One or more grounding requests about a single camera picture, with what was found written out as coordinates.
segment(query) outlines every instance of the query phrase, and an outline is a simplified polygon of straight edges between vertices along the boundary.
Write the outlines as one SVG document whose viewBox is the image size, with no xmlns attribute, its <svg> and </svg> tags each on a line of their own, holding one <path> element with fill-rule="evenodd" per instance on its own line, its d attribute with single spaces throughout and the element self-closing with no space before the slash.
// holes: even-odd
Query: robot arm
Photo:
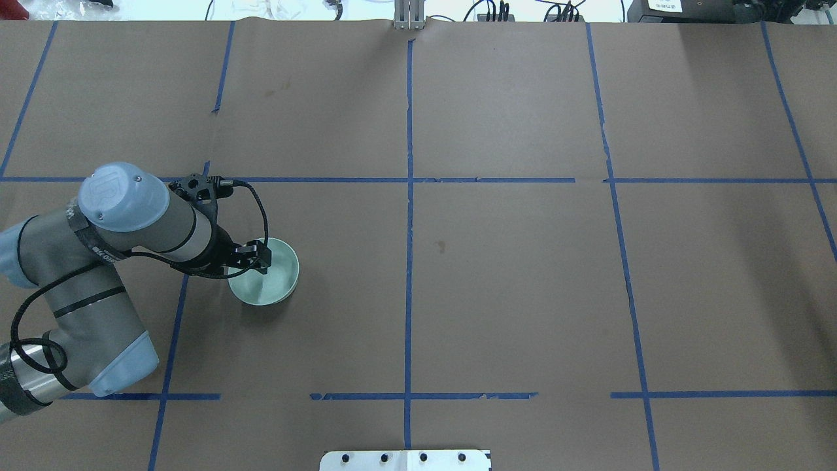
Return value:
<svg viewBox="0 0 837 471">
<path fill-rule="evenodd" d="M 36 295 L 43 292 L 58 324 L 41 340 L 20 340 L 13 323 L 12 341 L 0 345 L 0 422 L 82 386 L 108 396 L 155 370 L 157 353 L 115 262 L 150 256 L 214 278 L 234 276 L 224 276 L 225 267 L 266 272 L 270 249 L 262 241 L 235 244 L 217 225 L 217 199 L 233 186 L 253 191 L 197 174 L 167 187 L 133 165 L 112 163 L 96 169 L 65 209 L 0 233 L 0 272 L 19 287 L 40 287 Z M 158 255 L 131 251 L 138 246 Z"/>
</svg>

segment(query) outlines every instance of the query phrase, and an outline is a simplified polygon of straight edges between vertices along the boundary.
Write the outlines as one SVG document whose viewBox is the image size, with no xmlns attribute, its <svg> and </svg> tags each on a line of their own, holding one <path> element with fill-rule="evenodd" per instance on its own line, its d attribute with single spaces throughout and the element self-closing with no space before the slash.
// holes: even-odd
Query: black box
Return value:
<svg viewBox="0 0 837 471">
<path fill-rule="evenodd" d="M 732 0 L 634 0 L 629 23 L 735 23 Z"/>
</svg>

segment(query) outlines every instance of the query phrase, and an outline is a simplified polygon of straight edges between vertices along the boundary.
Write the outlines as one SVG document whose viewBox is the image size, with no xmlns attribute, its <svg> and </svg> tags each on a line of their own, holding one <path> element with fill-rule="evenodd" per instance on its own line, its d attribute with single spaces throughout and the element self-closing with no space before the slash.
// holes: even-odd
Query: white background surface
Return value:
<svg viewBox="0 0 837 471">
<path fill-rule="evenodd" d="M 625 9 L 632 0 L 624 0 Z M 474 0 L 427 0 L 425 14 L 442 14 L 461 21 Z M 98 5 L 82 3 L 80 0 L 20 0 L 32 14 L 33 19 L 91 19 L 91 20 L 203 20 L 209 0 L 114 0 L 116 8 L 105 11 Z M 249 16 L 281 18 L 279 8 L 290 10 L 294 19 L 330 20 L 335 11 L 323 0 L 216 0 L 210 9 L 212 20 L 228 21 Z M 510 13 L 516 21 L 542 21 L 549 8 L 537 0 L 511 0 Z M 483 13 L 480 5 L 477 12 Z M 622 8 L 619 0 L 587 0 L 579 11 L 588 22 L 619 22 Z M 343 0 L 342 20 L 363 20 L 374 18 L 393 19 L 393 0 Z M 821 12 L 803 10 L 793 19 L 801 24 L 827 24 Z"/>
</svg>

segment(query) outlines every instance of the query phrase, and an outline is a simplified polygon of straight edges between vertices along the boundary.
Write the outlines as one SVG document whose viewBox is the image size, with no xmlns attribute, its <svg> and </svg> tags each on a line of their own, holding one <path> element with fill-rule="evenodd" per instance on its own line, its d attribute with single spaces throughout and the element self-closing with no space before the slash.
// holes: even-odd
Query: white mounting plate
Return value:
<svg viewBox="0 0 837 471">
<path fill-rule="evenodd" d="M 329 452 L 320 460 L 320 471 L 490 471 L 490 456 L 486 450 Z"/>
</svg>

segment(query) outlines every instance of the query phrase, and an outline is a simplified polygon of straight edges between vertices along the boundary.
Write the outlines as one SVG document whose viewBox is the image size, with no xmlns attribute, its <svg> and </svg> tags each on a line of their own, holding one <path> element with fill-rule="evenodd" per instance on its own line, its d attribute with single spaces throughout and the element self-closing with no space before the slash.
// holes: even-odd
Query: metal bracket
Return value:
<svg viewBox="0 0 837 471">
<path fill-rule="evenodd" d="M 490 471 L 491 452 L 486 450 L 402 450 L 378 452 L 329 452 L 320 460 L 320 471 Z"/>
<path fill-rule="evenodd" d="M 424 29 L 424 0 L 395 0 L 395 29 Z"/>
</svg>

